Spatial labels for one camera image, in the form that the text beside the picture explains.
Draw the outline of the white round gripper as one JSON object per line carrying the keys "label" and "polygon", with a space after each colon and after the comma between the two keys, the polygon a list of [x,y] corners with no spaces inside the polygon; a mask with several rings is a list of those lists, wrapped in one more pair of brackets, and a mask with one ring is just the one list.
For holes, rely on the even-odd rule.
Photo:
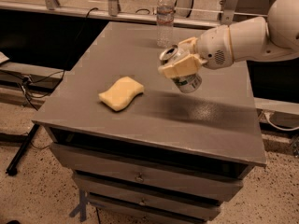
{"label": "white round gripper", "polygon": [[178,46],[192,54],[160,66],[158,72],[166,78],[190,76],[196,74],[202,66],[212,70],[221,69],[231,66],[234,61],[227,25],[209,29],[198,39],[190,37],[180,41]]}

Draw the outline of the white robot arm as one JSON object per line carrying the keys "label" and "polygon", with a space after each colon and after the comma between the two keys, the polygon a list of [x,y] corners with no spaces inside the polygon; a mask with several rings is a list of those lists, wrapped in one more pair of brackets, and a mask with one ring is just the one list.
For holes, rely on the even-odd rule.
{"label": "white robot arm", "polygon": [[201,67],[288,61],[299,55],[298,36],[299,0],[276,0],[265,18],[221,25],[166,49],[158,71],[164,77],[176,78],[193,75]]}

